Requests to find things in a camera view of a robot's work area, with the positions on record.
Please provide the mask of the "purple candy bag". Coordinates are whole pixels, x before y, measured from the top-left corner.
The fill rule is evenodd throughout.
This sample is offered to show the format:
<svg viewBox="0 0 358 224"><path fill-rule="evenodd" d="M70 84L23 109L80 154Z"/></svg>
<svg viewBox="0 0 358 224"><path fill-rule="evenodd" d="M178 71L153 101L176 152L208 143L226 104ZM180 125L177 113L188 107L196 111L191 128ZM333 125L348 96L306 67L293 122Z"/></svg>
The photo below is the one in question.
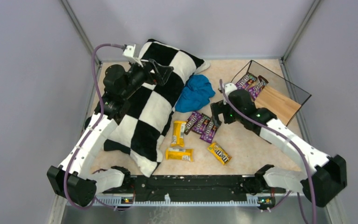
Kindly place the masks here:
<svg viewBox="0 0 358 224"><path fill-rule="evenodd" d="M193 111L190 117L186 121L184 134L188 135L192 128L197 124L198 120L201 118L201 114L197 111Z"/></svg>
<svg viewBox="0 0 358 224"><path fill-rule="evenodd" d="M253 101L260 95L261 91L267 86L268 80L263 76L258 76L257 81L254 85L248 88L248 92Z"/></svg>
<svg viewBox="0 0 358 224"><path fill-rule="evenodd" d="M201 134L200 139L207 143L212 143L218 128L219 127L216 126L215 122L213 120L211 120L207 124L204 132Z"/></svg>
<svg viewBox="0 0 358 224"><path fill-rule="evenodd" d="M237 89L248 90L256 80L256 76L251 73L246 73L239 81L236 82L235 86Z"/></svg>
<svg viewBox="0 0 358 224"><path fill-rule="evenodd" d="M207 125L211 121L211 118L204 113L201 114L200 118L197 120L195 125L192 128L192 132L195 132L197 134L203 134L205 131Z"/></svg>

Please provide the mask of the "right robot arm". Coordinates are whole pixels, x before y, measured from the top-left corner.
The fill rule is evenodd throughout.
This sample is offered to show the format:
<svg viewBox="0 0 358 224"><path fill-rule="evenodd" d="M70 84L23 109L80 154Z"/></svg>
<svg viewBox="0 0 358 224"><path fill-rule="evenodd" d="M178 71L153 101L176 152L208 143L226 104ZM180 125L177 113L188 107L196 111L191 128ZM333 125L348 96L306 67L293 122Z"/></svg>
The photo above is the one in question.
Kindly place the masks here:
<svg viewBox="0 0 358 224"><path fill-rule="evenodd" d="M347 165L342 156L330 156L304 141L269 109L257 108L246 90L234 90L223 97L210 105L216 125L241 123L245 129L276 146L301 169L292 171L265 165L256 174L267 186L302 192L321 208L347 187Z"/></svg>

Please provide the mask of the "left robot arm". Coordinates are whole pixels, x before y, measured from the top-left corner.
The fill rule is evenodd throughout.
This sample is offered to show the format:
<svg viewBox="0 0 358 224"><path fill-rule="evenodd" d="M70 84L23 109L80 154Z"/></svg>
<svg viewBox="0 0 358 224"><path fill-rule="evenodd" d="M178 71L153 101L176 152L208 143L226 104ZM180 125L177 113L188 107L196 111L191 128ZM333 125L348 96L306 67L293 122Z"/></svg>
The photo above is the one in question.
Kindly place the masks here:
<svg viewBox="0 0 358 224"><path fill-rule="evenodd" d="M104 94L97 90L99 105L89 125L69 155L57 167L47 171L53 191L74 207L85 210L95 202L96 194L120 187L129 176L125 169L110 168L90 174L90 167L109 135L127 113L129 98L144 84L163 86L174 68L154 59L133 63L129 70L115 64L105 72Z"/></svg>

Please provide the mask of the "yellow candy bag bottom right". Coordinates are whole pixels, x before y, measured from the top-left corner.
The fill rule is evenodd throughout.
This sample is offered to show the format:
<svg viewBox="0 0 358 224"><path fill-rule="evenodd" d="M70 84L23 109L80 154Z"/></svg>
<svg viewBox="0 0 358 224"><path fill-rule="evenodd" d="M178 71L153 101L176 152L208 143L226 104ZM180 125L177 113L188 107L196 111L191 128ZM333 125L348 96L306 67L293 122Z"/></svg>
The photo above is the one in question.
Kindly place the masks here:
<svg viewBox="0 0 358 224"><path fill-rule="evenodd" d="M207 150L223 165L227 165L232 156L229 155L217 142L213 142L207 147Z"/></svg>

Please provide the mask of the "purple candy bag on shelf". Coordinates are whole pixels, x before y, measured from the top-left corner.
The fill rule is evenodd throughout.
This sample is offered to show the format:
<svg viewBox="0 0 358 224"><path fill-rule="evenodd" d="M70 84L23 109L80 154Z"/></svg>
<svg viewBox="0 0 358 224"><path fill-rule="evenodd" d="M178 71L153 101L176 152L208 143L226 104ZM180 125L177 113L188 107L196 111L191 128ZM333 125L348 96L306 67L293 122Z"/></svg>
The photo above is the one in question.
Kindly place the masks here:
<svg viewBox="0 0 358 224"><path fill-rule="evenodd" d="M256 76L251 73L246 73L239 81L236 82L235 86L237 89L248 90L256 80Z"/></svg>

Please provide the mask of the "yellow candy bag upright left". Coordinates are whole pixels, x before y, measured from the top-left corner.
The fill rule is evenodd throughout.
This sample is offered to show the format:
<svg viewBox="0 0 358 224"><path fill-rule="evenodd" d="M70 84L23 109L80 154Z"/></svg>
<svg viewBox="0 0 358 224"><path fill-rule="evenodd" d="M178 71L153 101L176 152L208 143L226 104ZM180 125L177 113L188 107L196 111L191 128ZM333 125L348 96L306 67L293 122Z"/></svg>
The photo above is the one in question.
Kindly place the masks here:
<svg viewBox="0 0 358 224"><path fill-rule="evenodd" d="M184 147L184 132L186 129L185 121L174 121L172 131L171 147Z"/></svg>

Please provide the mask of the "yellow candy bag bottom left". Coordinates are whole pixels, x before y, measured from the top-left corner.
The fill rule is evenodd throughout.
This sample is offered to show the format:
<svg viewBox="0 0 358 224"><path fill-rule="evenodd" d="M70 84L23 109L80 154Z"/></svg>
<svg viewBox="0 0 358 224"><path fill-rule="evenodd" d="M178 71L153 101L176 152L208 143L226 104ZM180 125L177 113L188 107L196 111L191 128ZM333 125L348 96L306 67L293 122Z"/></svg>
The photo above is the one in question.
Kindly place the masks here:
<svg viewBox="0 0 358 224"><path fill-rule="evenodd" d="M181 160L193 162L193 149L167 148L165 152L167 160Z"/></svg>

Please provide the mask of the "blue crumpled cloth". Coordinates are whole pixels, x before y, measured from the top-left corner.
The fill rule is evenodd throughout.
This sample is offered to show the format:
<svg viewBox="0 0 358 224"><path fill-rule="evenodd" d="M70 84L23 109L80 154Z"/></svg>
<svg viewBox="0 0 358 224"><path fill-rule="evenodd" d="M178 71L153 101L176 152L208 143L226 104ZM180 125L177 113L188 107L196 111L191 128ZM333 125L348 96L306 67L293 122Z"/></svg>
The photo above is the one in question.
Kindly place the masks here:
<svg viewBox="0 0 358 224"><path fill-rule="evenodd" d="M175 105L175 111L186 113L202 109L210 103L215 91L209 79L202 75L192 75L188 79Z"/></svg>

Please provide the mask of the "black white checkered pillow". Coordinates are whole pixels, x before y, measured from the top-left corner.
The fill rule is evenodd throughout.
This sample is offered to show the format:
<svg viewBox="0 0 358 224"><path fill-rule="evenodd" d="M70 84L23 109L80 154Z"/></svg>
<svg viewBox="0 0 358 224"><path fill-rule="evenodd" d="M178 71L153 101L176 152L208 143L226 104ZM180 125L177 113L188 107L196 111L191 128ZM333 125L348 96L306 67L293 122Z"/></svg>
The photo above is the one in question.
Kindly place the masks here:
<svg viewBox="0 0 358 224"><path fill-rule="evenodd" d="M173 67L165 85L143 84L130 98L130 108L104 143L104 151L128 154L140 172L150 177L163 160L160 151L171 126L174 107L188 79L207 70L209 61L155 39L140 50L141 59Z"/></svg>

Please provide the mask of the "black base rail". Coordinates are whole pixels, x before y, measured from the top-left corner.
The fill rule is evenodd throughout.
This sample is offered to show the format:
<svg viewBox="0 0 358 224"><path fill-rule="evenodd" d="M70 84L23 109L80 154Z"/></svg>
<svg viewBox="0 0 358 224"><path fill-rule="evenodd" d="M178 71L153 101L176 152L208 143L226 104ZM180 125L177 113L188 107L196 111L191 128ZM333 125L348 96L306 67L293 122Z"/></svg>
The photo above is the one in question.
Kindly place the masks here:
<svg viewBox="0 0 358 224"><path fill-rule="evenodd" d="M288 189L269 187L253 175L132 175L96 195L97 205L274 207Z"/></svg>

